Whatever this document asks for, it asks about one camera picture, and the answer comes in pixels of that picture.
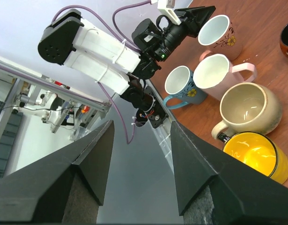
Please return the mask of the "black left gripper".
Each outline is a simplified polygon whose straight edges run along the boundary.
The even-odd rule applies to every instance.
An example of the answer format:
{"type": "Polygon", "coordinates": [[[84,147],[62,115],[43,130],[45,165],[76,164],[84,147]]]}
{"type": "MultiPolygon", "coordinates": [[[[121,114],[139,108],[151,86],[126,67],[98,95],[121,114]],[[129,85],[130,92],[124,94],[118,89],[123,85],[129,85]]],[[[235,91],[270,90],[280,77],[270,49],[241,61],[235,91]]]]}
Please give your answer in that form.
{"type": "Polygon", "coordinates": [[[133,42],[140,50],[140,59],[157,62],[167,60],[187,36],[192,38],[198,36],[215,10],[215,6],[176,9],[175,13],[181,21],[180,25],[169,21],[165,15],[159,16],[156,23],[148,18],[143,20],[132,33],[133,42]],[[169,21],[167,27],[160,27],[162,18],[169,21]]]}

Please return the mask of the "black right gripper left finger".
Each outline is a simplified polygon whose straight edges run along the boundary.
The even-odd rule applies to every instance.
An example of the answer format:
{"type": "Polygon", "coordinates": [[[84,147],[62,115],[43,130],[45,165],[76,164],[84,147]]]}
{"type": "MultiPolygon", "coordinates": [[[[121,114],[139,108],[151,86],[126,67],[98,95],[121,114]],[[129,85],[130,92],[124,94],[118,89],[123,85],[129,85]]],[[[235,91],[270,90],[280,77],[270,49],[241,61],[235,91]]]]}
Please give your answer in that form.
{"type": "Polygon", "coordinates": [[[0,225],[96,224],[113,150],[114,123],[0,180],[0,225]]]}

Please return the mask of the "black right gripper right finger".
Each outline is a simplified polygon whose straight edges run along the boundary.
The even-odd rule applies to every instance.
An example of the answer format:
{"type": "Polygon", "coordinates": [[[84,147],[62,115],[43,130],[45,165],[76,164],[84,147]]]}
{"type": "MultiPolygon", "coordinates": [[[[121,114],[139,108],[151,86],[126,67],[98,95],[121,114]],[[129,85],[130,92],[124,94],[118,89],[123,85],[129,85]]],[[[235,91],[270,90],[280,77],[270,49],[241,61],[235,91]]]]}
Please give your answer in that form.
{"type": "Polygon", "coordinates": [[[175,121],[171,152],[185,224],[288,225],[288,188],[175,121]]]}

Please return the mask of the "pink floral textured mug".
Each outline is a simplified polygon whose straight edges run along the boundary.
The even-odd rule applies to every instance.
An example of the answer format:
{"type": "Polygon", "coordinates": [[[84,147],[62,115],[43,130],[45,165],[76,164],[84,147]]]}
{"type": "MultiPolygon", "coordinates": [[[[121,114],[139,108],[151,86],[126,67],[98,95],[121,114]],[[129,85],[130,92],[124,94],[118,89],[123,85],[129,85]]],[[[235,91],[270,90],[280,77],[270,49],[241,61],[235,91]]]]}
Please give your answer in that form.
{"type": "Polygon", "coordinates": [[[243,48],[239,34],[227,15],[217,15],[207,21],[198,34],[198,42],[207,48],[200,61],[211,54],[223,54],[233,61],[243,48]]]}

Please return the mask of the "pale pink faceted mug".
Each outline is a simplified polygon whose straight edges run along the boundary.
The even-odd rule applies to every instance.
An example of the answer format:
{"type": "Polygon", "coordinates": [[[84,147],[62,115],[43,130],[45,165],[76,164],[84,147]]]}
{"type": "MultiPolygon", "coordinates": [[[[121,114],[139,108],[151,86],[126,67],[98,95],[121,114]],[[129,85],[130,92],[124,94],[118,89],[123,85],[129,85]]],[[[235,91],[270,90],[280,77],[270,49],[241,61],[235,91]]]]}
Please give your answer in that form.
{"type": "Polygon", "coordinates": [[[223,54],[206,57],[193,72],[196,86],[219,101],[232,86],[253,82],[256,77],[255,65],[242,63],[234,66],[223,54]]]}

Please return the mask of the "beige round mug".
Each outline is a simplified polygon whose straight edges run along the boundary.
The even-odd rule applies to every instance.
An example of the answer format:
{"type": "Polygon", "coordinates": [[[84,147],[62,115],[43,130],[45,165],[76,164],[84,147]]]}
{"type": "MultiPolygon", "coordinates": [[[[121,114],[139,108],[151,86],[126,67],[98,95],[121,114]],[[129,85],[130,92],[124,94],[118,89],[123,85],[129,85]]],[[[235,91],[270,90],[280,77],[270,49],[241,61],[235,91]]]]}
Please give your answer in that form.
{"type": "Polygon", "coordinates": [[[226,91],[220,102],[220,114],[222,121],[211,131],[214,139],[223,130],[232,135],[247,131],[266,135],[279,125],[282,104],[267,87],[245,82],[226,91]]]}

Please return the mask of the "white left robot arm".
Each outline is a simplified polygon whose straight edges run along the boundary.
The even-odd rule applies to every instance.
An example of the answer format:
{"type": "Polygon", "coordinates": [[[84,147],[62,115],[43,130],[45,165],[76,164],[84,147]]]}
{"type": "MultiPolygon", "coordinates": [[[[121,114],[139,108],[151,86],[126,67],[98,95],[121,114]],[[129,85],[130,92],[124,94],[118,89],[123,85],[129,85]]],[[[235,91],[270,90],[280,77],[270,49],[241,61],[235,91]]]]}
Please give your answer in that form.
{"type": "Polygon", "coordinates": [[[39,55],[47,62],[78,70],[99,82],[135,108],[156,112],[156,98],[145,93],[140,80],[147,80],[160,69],[186,37],[198,36],[215,6],[165,9],[168,26],[145,19],[132,33],[137,50],[84,19],[78,6],[70,7],[44,30],[38,44],[39,55]]]}

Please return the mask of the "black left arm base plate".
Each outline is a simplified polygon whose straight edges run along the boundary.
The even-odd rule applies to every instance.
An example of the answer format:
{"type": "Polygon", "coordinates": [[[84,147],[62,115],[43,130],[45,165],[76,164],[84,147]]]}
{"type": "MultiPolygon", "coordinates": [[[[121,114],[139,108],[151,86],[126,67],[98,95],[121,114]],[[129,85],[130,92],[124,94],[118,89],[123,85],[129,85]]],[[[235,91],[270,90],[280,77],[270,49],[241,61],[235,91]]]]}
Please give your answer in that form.
{"type": "Polygon", "coordinates": [[[168,114],[163,108],[162,100],[160,102],[158,101],[155,92],[150,86],[147,86],[144,92],[154,97],[155,105],[149,112],[144,112],[143,110],[138,109],[135,115],[136,119],[134,123],[137,127],[142,127],[145,124],[150,123],[152,128],[156,129],[163,124],[166,118],[168,118],[168,114]]]}

